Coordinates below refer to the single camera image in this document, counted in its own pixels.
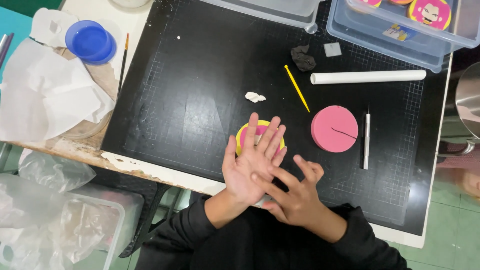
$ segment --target hand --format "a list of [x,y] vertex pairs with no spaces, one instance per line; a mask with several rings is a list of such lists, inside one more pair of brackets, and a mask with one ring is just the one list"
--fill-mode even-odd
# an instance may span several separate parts
[[253,181],[278,202],[264,202],[263,208],[280,222],[304,227],[330,243],[337,242],[345,234],[347,222],[318,198],[315,186],[324,174],[322,167],[318,163],[305,161],[300,155],[294,156],[293,160],[305,175],[302,182],[284,169],[268,167],[272,175],[287,185],[287,193],[261,175],[252,174]]
[[266,181],[271,182],[273,176],[267,171],[267,167],[278,167],[287,153],[287,148],[284,147],[275,155],[286,129],[284,125],[278,126],[280,118],[277,116],[272,118],[258,145],[254,147],[257,123],[258,114],[254,112],[248,121],[242,153],[237,158],[235,158],[237,141],[234,136],[230,136],[222,165],[228,193],[239,203],[247,206],[255,204],[265,194],[259,186],[252,182],[250,178],[252,173],[256,172]]

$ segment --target small gray square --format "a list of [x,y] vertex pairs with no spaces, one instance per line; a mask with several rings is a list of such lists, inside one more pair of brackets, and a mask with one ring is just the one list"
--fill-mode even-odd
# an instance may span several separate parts
[[325,48],[325,55],[327,57],[342,55],[342,50],[340,49],[340,43],[338,42],[324,44],[324,48]]

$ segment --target finger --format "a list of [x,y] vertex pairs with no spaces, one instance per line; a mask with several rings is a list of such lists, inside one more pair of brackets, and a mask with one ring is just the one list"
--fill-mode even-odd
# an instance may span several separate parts
[[268,125],[267,130],[265,130],[265,132],[262,134],[262,138],[260,138],[260,141],[257,144],[257,150],[260,151],[260,153],[264,153],[265,150],[267,149],[268,144],[270,143],[270,140],[275,134],[279,124],[280,124],[280,117],[275,116],[274,118],[272,118],[272,120],[270,121],[270,124]]
[[313,171],[312,167],[310,164],[307,163],[306,160],[304,160],[300,155],[295,155],[293,157],[293,160],[295,163],[300,167],[301,171],[303,172],[303,175],[305,175],[305,179],[310,182],[310,183],[317,183],[317,175]]
[[252,173],[252,180],[257,186],[259,186],[263,191],[268,195],[274,198],[279,203],[285,203],[287,201],[288,195],[279,189],[272,182],[267,181],[265,178],[259,176],[256,173]]
[[324,169],[318,163],[311,162],[311,161],[307,161],[307,163],[310,165],[310,167],[313,169],[313,171],[317,175],[317,179],[320,180],[320,178],[324,175]]
[[278,205],[278,203],[273,201],[268,201],[268,202],[264,202],[262,207],[268,210],[270,214],[275,216],[278,221],[288,224],[288,219],[285,216],[283,209]]
[[285,146],[273,157],[272,165],[274,165],[275,167],[280,166],[286,154],[287,154],[287,147]]
[[300,185],[300,181],[295,176],[293,176],[291,173],[289,173],[288,171],[286,171],[282,168],[269,166],[267,168],[267,170],[270,174],[277,177],[285,185],[287,185],[287,187],[290,191],[296,190],[298,188],[298,186]]
[[228,144],[225,148],[225,155],[223,156],[222,169],[230,168],[235,165],[235,150],[237,149],[237,140],[234,135],[228,138]]
[[278,127],[278,131],[275,133],[273,138],[269,141],[268,147],[265,151],[265,156],[270,160],[272,159],[273,155],[275,154],[276,150],[278,149],[278,145],[280,145],[280,141],[285,134],[285,130],[287,128],[285,125],[280,125]]
[[255,132],[257,131],[258,114],[256,112],[250,115],[248,120],[247,133],[245,134],[245,140],[243,141],[244,148],[253,148],[255,142]]

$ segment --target black sleeve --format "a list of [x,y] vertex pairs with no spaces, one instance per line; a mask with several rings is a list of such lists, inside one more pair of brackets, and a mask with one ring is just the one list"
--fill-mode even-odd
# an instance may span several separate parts
[[205,200],[202,197],[159,225],[155,237],[141,247],[135,269],[188,269],[193,250],[216,231],[205,214]]
[[358,269],[408,269],[407,261],[396,248],[390,247],[385,241],[375,237],[360,207],[354,209],[350,206],[349,211],[337,212],[337,214],[348,223],[345,235],[333,244],[338,254],[348,258]]

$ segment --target yellow modeling tool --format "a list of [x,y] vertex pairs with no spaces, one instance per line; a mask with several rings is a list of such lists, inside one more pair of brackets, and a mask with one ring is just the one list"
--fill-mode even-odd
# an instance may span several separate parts
[[293,78],[292,73],[290,73],[290,70],[288,70],[288,66],[287,66],[287,65],[285,65],[285,69],[287,70],[288,75],[290,76],[290,80],[292,80],[293,86],[295,86],[295,89],[297,90],[297,93],[299,94],[301,101],[302,101],[303,104],[305,105],[305,108],[307,108],[307,111],[310,112],[310,109],[309,109],[308,106],[307,106],[307,102],[305,102],[305,99],[303,98],[303,95],[302,95],[301,92],[300,92],[299,86],[298,86],[297,83],[295,82],[295,79]]

